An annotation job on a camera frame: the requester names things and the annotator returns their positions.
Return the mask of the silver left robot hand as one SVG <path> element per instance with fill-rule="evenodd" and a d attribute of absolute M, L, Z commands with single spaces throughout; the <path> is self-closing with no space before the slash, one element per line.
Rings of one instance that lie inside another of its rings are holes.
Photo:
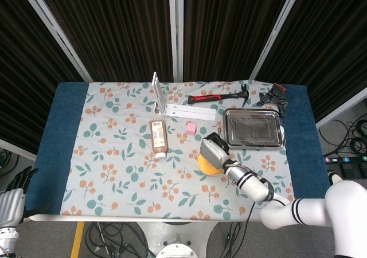
<path fill-rule="evenodd" d="M 20 171 L 1 193 L 1 228 L 15 228 L 38 213 L 37 209 L 27 210 L 25 207 L 26 193 L 30 180 L 38 169 L 28 166 Z"/>

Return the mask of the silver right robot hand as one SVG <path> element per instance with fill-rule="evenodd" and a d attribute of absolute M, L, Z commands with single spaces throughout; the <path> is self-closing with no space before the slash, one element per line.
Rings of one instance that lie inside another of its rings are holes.
<path fill-rule="evenodd" d="M 225 162 L 230 159 L 227 142 L 216 132 L 201 141 L 200 153 L 215 169 L 222 169 Z"/>

